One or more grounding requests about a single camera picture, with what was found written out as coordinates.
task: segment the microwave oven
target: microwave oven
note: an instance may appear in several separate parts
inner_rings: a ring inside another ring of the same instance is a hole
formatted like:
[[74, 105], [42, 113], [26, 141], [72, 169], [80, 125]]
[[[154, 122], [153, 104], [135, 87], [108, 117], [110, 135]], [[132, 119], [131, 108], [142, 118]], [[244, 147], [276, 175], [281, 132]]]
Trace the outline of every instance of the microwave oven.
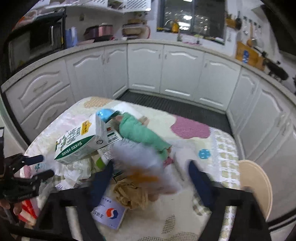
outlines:
[[64, 17], [60, 13], [41, 16], [9, 35], [4, 44], [8, 78], [36, 60], [64, 49]]

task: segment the dark floor mat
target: dark floor mat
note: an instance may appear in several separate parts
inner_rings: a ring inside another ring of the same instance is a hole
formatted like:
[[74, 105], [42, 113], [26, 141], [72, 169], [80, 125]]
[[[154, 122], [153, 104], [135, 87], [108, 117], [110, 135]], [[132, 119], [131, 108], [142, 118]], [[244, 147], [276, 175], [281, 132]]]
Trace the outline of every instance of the dark floor mat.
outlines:
[[157, 96], [133, 93], [126, 91], [119, 100], [139, 104], [154, 109], [163, 110], [170, 114], [179, 115], [191, 120], [195, 120], [208, 126], [218, 128], [232, 136], [232, 131], [225, 114], [221, 114], [212, 110], [204, 109], [199, 106], [165, 99]]

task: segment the green and white carton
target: green and white carton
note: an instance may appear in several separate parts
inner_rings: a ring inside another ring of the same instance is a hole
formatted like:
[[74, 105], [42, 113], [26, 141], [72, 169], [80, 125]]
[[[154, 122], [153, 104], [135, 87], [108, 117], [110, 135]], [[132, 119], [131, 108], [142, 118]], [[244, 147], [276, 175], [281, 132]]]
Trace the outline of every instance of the green and white carton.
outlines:
[[56, 141], [54, 159], [65, 165], [72, 164], [107, 144], [106, 124], [92, 114]]

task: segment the crumpled brown paper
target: crumpled brown paper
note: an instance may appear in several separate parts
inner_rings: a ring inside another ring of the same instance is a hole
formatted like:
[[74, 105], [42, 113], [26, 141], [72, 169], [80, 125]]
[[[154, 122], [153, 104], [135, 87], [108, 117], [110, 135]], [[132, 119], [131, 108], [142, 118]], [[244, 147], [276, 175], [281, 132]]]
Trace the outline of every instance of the crumpled brown paper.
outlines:
[[135, 209], [140, 207], [145, 209], [148, 205], [147, 191], [137, 187], [127, 178], [119, 181], [115, 185], [113, 192], [116, 195], [116, 200], [126, 208]]

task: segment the table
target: table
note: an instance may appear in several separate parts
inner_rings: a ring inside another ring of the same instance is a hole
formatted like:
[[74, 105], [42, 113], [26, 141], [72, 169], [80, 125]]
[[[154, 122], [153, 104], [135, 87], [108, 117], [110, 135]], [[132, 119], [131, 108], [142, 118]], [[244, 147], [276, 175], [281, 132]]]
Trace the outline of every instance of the table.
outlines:
[[[89, 116], [103, 107], [111, 108], [120, 102], [99, 97], [88, 97], [78, 101], [38, 135], [25, 155], [48, 155], [54, 148], [52, 143], [65, 133], [61, 120], [79, 118], [82, 115]], [[149, 118], [148, 127], [163, 139], [168, 142], [186, 143], [194, 148], [200, 158], [199, 164], [215, 181], [221, 182], [226, 187], [239, 188], [237, 151], [235, 142], [229, 134], [167, 112], [130, 105]], [[31, 166], [30, 170], [22, 169], [21, 175], [28, 176], [32, 168]], [[45, 200], [45, 197], [37, 198], [35, 205], [41, 207]], [[162, 195], [146, 210], [129, 210], [117, 231], [99, 223], [97, 225], [107, 241], [189, 241], [198, 238], [209, 215], [210, 212], [202, 206], [198, 196], [194, 195], [194, 190], [186, 188], [174, 195]], [[220, 241], [228, 240], [234, 216], [235, 208], [226, 207]]]

